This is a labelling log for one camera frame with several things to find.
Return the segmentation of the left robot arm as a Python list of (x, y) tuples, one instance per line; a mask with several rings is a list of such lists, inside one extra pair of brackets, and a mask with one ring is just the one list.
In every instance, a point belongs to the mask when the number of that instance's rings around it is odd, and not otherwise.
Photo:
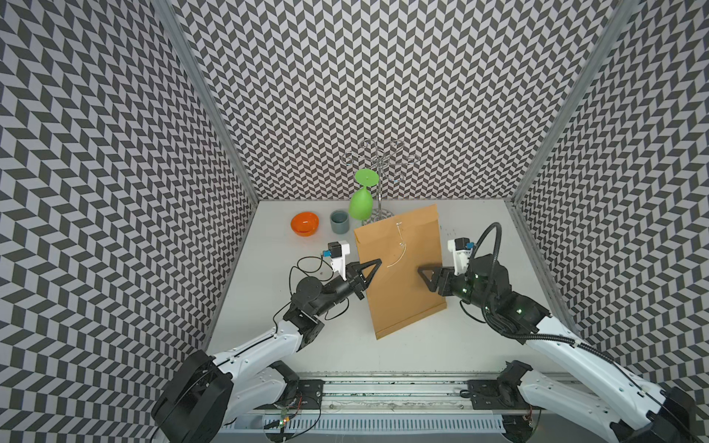
[(324, 316), (350, 295), (365, 297), (382, 261), (352, 262), (328, 282), (306, 275), (282, 319), (260, 336), (210, 356), (197, 350), (164, 385), (151, 410), (168, 442), (210, 442), (228, 422), (259, 406), (286, 402), (288, 385), (298, 376), (282, 360), (313, 343)]

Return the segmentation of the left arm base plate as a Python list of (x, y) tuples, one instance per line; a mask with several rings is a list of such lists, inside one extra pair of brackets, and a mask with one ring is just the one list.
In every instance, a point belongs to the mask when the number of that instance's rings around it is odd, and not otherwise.
[(318, 411), (321, 409), (324, 380), (288, 381), (282, 396), (273, 405), (290, 410)]

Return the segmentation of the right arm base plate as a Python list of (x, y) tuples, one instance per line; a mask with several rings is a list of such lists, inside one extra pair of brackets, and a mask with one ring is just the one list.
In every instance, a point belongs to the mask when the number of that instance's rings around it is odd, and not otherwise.
[(468, 380), (467, 391), (474, 410), (527, 410), (516, 386), (498, 380)]

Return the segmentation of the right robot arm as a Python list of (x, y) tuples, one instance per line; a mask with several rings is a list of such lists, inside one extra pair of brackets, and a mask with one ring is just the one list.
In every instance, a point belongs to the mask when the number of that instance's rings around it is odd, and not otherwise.
[(492, 330), (544, 354), (584, 386), (581, 391), (561, 386), (512, 361), (496, 380), (504, 402), (521, 399), (607, 442), (696, 441), (696, 402), (690, 394), (664, 389), (596, 350), (547, 308), (515, 292), (507, 269), (492, 255), (461, 257), (453, 267), (425, 265), (418, 274), (430, 292), (480, 308)]

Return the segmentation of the brown kraft file bag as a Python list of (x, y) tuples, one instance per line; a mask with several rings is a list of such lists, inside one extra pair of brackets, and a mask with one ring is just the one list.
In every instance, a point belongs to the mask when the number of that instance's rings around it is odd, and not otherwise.
[(417, 269), (442, 265), (441, 227), (436, 205), (395, 215), (354, 230), (362, 262), (380, 258), (382, 265), (367, 289), (378, 340), (447, 308), (428, 291)]

